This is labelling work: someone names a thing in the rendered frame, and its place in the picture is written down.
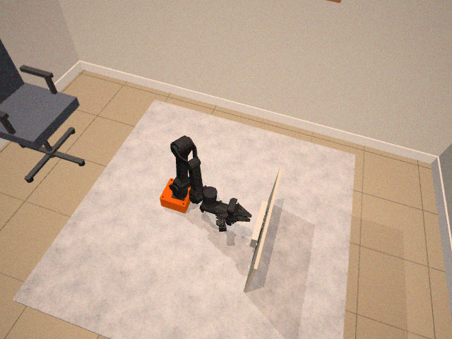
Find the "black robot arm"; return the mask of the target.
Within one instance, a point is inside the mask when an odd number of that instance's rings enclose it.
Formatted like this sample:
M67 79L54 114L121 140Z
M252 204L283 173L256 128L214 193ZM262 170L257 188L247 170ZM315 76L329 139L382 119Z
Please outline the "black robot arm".
M201 176L201 161L197 156L197 148L190 137L182 136L170 143L170 149L176 157L177 176L173 183L169 185L172 191L172 198L184 201L189 190L189 199L192 203L199 204L203 213L209 212L213 214L215 204L217 203L218 191L212 186L203 186ZM188 155L192 151L193 158L188 161ZM189 177L188 177L189 171ZM219 226L219 232L226 232L227 218L226 214L217 214L216 225Z

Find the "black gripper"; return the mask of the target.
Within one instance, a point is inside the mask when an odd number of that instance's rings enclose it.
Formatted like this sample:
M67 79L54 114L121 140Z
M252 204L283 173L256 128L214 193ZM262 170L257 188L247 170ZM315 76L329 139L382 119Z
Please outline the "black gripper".
M252 214L245 210L239 203L237 203L236 198L231 198L229 204L222 203L222 201L217 201L213 214L226 214L227 225L231 226L235 222L250 222Z

